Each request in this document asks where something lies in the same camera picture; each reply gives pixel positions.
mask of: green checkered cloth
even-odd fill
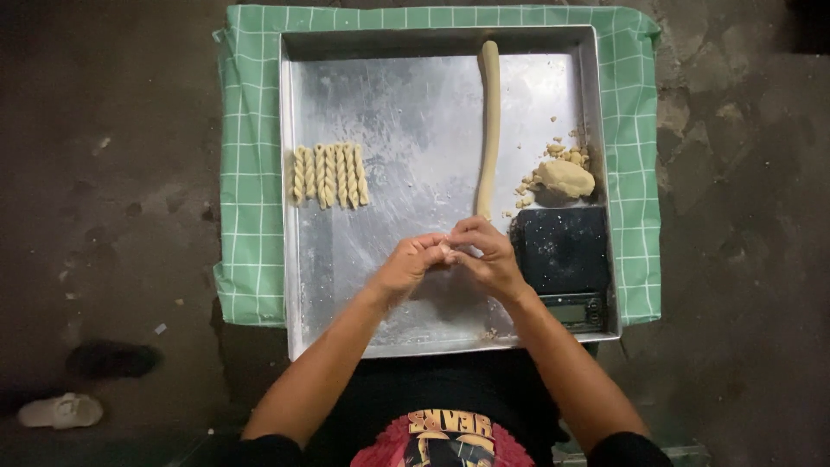
[[[413,7],[353,10],[234,6],[220,45],[222,262],[213,269],[225,321],[284,327],[279,59],[283,32],[591,24],[599,41],[614,267],[624,324],[660,317],[657,204],[659,28],[624,7]]]

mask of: metal baking tray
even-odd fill
[[[507,231],[510,218],[501,213],[518,211],[514,188],[538,166],[554,136],[562,136],[568,147],[588,146],[597,188],[580,203],[607,210],[597,39],[591,26],[282,34],[284,277],[291,360],[329,326],[398,240],[448,232],[473,213],[484,136],[477,55],[488,39],[499,46],[501,78],[493,224]],[[572,130],[579,132],[569,136]],[[292,148],[336,140],[363,145],[371,203],[357,210],[338,205],[320,210],[310,199],[300,206],[287,202]],[[580,341],[619,337],[614,290],[612,284],[611,329],[578,335]],[[429,273],[413,297],[380,324],[364,357],[517,343],[504,308],[454,268]]]

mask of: black shirt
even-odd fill
[[[552,465],[550,447],[569,439],[559,427],[559,410],[527,351],[482,351],[363,360],[304,453],[285,436],[268,435],[240,441],[226,462],[240,466],[349,465],[358,451],[374,444],[392,420],[432,408],[447,409],[436,410],[443,413],[442,423],[455,413],[483,415],[483,420],[507,430],[537,465]],[[446,442],[468,446],[454,439]],[[671,465],[650,440],[633,433],[618,433],[601,441],[588,455],[588,462]],[[440,467],[434,461],[432,466]]]

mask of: dirty floor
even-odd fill
[[[88,391],[107,409],[81,435],[6,419],[0,448],[233,427],[285,367],[285,333],[223,325],[212,285],[210,34],[229,3],[0,7],[0,391]],[[792,52],[803,31],[783,0],[568,3],[636,7],[664,28],[664,318],[628,328],[600,361],[716,465],[826,463],[830,59]],[[155,346],[164,363],[137,381],[69,381],[63,359],[91,337]]]

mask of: digital kitchen scale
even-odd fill
[[[524,209],[510,232],[525,281],[573,334],[612,326],[606,225],[603,206]]]

